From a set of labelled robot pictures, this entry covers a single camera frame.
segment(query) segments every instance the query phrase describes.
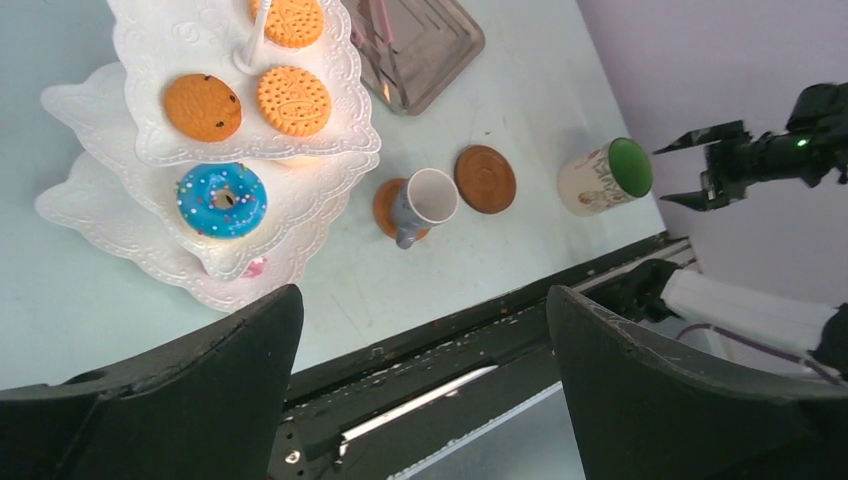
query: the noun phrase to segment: brown round coaster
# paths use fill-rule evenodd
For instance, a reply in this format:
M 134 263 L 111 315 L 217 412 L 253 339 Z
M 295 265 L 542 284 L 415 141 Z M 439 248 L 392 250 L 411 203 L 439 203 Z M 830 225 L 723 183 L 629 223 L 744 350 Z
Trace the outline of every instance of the brown round coaster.
M 515 200 L 515 174 L 496 150 L 483 145 L 465 149 L 456 161 L 453 177 L 459 194 L 480 213 L 499 213 Z
M 397 226 L 394 222 L 392 222 L 390 216 L 392 212 L 392 203 L 394 203 L 395 197 L 397 197 L 398 192 L 400 192 L 400 189 L 403 188 L 403 184 L 405 182 L 405 178 L 389 180 L 388 182 L 380 185 L 380 188 L 377 189 L 377 193 L 374 194 L 374 220 L 377 221 L 377 225 L 380 226 L 380 230 L 382 230 L 386 235 L 392 237 L 392 239 L 397 237 Z M 424 238 L 429 231 L 429 228 L 421 230 L 421 233 L 418 234 L 418 240 Z

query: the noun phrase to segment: mug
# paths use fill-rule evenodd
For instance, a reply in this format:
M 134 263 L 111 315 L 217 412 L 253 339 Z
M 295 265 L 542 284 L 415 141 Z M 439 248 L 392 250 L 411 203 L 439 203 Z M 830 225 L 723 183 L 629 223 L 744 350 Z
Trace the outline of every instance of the mug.
M 441 170 L 424 168 L 413 173 L 398 192 L 389 214 L 397 227 L 395 243 L 406 250 L 421 230 L 450 220 L 459 206 L 453 179 Z
M 557 190 L 575 215 L 588 217 L 644 197 L 653 173 L 648 155 L 629 138 L 616 138 L 559 172 Z

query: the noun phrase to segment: donut hole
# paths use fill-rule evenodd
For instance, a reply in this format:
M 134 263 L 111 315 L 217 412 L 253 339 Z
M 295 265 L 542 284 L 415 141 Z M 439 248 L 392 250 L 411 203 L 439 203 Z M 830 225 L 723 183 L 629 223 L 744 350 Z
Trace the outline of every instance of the donut hole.
M 229 210 L 236 206 L 236 196 L 229 190 L 215 192 L 215 206 L 221 210 Z

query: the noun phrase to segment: white wall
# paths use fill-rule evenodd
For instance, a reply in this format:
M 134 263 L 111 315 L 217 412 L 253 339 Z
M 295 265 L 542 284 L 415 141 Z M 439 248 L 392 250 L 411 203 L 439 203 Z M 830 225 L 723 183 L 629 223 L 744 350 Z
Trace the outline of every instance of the white wall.
M 846 0 L 578 3 L 630 133 L 646 150 L 737 119 L 755 136 L 781 130 L 802 89 L 848 82 Z M 700 148 L 656 157 L 653 165 L 657 197 L 699 188 Z M 815 190 L 795 180 L 748 193 L 715 212 L 665 202 L 660 209 L 670 232 L 692 238 L 713 278 L 848 302 L 848 186 L 831 174 Z

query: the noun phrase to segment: blue icing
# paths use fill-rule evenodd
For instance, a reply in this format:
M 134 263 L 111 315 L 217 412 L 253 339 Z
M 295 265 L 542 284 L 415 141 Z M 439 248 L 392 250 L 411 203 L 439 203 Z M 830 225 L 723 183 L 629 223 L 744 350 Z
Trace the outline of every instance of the blue icing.
M 201 235 L 239 238 L 259 226 L 268 195 L 259 177 L 240 163 L 204 164 L 177 183 L 177 208 Z

